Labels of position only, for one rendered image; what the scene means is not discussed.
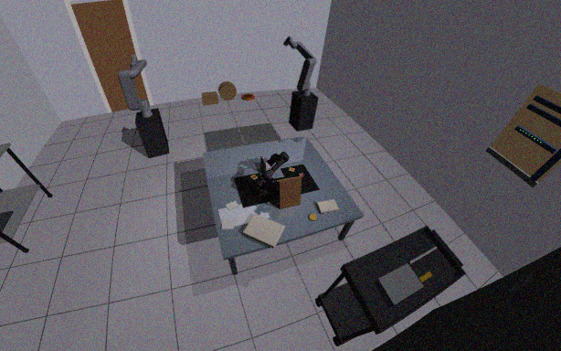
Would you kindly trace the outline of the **brown board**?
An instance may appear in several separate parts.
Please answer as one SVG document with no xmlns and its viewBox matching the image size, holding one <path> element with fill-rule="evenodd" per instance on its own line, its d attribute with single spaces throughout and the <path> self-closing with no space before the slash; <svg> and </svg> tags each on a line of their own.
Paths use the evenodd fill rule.
<svg viewBox="0 0 561 351">
<path fill-rule="evenodd" d="M 301 204 L 303 173 L 271 182 L 268 186 L 280 185 L 280 209 Z"/>
</svg>

